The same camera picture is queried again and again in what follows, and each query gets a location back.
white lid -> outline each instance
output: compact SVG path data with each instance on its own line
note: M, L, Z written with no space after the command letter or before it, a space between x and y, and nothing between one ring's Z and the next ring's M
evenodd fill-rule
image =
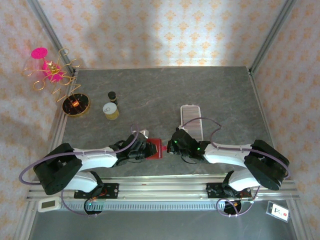
M114 114L117 110L117 105L113 102L108 102L103 106L102 110L105 114Z

red object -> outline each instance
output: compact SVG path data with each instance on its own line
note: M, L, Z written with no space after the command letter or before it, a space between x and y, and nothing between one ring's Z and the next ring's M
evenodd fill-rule
M162 141L160 138L148 138L146 140L147 143L152 143L156 146L156 154L152 155L150 157L147 157L146 159L162 159Z

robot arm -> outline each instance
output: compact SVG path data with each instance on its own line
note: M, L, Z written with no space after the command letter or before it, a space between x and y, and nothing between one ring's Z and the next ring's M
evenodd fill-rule
M224 192L234 196L237 192L255 186L279 190L285 178L285 168L254 150L272 155L286 166L289 161L262 140L248 145L221 145L214 147L210 141L196 141L184 129L178 129L167 145L167 152L190 158L198 163L224 163L241 166L240 171L231 171L224 181Z
M86 193L97 191L99 176L95 172L82 172L94 168L112 168L121 166L129 159L142 161L157 153L155 144L148 142L148 131L138 133L133 144L123 151L135 138L132 134L126 141L118 141L102 149L83 150L72 148L63 143L47 156L74 153L74 155L60 156L36 165L33 170L37 175L45 193L53 195L61 190L81 190Z

yellow cup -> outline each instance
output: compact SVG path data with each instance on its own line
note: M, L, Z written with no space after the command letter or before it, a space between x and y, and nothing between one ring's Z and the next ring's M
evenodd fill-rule
M109 120L115 120L117 117L119 117L119 111L117 109L117 105L113 102L106 103L103 108L103 113L105 117Z

floral wallpaper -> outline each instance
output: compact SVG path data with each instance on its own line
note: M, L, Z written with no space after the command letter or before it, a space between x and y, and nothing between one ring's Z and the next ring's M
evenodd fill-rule
M57 109L49 90L33 90L36 76L21 71L36 47L57 56L26 0L1 1L0 13L0 239L11 240L28 190L18 176L48 153Z
M40 0L72 57L94 69L250 67L285 0Z
M297 1L255 76L276 148L290 160L315 239L320 239L319 13L319 1Z

